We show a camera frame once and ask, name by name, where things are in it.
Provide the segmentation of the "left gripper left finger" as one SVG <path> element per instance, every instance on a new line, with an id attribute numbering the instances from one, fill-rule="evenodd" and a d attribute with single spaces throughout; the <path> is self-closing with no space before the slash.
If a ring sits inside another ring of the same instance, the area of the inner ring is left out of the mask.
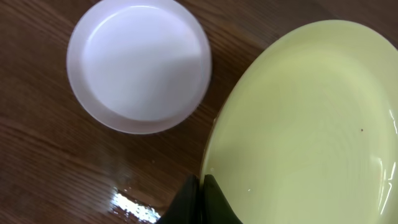
<path id="1" fill-rule="evenodd" d="M 197 224 L 200 222 L 198 208 L 199 180 L 190 175 L 176 193 L 167 211 L 156 224 Z"/>

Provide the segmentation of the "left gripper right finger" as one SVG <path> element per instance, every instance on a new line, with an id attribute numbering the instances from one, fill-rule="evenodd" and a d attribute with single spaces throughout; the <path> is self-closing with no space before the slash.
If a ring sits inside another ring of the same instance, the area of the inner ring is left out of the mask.
<path id="1" fill-rule="evenodd" d="M 243 224 L 233 212 L 213 175 L 205 175 L 201 192 L 202 223 Z"/>

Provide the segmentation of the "yellow plate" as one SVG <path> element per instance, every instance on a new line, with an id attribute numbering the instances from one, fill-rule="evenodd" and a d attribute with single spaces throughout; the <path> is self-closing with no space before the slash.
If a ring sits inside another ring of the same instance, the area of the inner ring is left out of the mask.
<path id="1" fill-rule="evenodd" d="M 224 103 L 201 174 L 243 223 L 396 223 L 397 49 L 342 20 L 283 35 Z"/>

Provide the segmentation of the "white plate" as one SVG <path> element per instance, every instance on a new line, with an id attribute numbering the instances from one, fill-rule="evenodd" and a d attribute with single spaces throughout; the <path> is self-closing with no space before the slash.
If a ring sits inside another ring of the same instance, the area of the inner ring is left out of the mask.
<path id="1" fill-rule="evenodd" d="M 78 102 L 105 126 L 152 134 L 188 118 L 211 80 L 210 43 L 174 0 L 104 0 L 75 26 L 66 68 Z"/>

